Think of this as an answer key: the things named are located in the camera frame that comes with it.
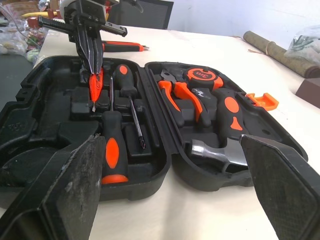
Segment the white wall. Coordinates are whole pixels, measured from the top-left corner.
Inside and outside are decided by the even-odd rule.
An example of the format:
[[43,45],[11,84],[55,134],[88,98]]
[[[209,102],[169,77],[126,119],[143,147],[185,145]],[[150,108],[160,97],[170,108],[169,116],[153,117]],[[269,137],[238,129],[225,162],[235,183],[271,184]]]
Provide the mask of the white wall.
[[312,25],[320,25],[319,0],[174,0],[169,29],[241,37],[250,30],[288,48]]

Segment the tool case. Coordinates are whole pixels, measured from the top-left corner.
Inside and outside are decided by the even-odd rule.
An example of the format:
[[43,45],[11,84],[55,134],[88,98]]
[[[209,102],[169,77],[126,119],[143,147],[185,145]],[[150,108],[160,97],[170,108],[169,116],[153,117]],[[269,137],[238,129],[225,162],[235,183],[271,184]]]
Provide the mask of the tool case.
[[[102,185],[100,201],[139,200],[153,195],[161,187],[171,164],[181,179],[200,191],[253,186],[248,169],[221,172],[208,161],[190,157],[192,140],[203,141],[212,148],[225,147],[226,143],[218,137],[217,103],[205,105],[212,124],[201,127],[195,123],[192,102],[176,99],[184,118],[184,125],[178,127],[158,87],[163,70],[178,82],[185,82],[186,69],[208,66],[150,62],[142,68],[132,61],[104,58],[103,90],[96,112],[92,112],[81,60],[75,56],[54,56],[30,72],[21,83],[16,102],[8,102],[0,113],[0,207],[8,206],[37,178],[51,158],[65,156],[69,145],[83,143],[88,136],[102,132],[102,113],[110,110],[110,79],[119,64],[127,65],[133,73],[138,91],[134,105],[146,148],[139,145],[129,100],[121,97],[115,82],[114,110],[121,112],[123,118],[129,181]],[[308,159],[305,150],[263,107],[255,106],[246,92],[226,75],[209,69],[223,80],[223,88],[235,92],[250,135],[290,146]]]

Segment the black chair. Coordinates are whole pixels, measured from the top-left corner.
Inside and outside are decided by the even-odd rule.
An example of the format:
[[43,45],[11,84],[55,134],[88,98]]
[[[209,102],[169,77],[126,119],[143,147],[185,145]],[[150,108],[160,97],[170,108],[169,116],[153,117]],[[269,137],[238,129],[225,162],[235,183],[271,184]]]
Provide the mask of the black chair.
[[132,27],[167,29],[174,3],[160,0],[139,0],[143,13],[126,2],[111,8],[108,22]]

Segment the tape measure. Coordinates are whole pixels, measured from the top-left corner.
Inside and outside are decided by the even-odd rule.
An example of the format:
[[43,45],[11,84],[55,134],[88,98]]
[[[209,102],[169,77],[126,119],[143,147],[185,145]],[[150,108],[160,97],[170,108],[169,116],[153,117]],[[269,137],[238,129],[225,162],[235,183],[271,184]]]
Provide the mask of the tape measure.
[[211,91],[221,88],[223,80],[208,68],[188,68],[184,72],[189,88],[208,88]]

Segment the rolled mat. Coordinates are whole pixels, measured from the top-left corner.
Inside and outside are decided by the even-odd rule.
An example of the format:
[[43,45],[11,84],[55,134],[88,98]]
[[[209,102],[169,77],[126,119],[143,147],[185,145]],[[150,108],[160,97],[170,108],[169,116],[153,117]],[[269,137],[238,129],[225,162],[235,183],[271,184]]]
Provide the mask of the rolled mat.
[[273,41],[269,41],[252,31],[247,31],[243,35],[243,39],[260,51],[264,52],[271,58],[277,60],[292,71],[301,75],[305,79],[319,78],[320,67],[314,63],[309,62],[304,58],[286,57],[284,56],[286,50],[278,46]]

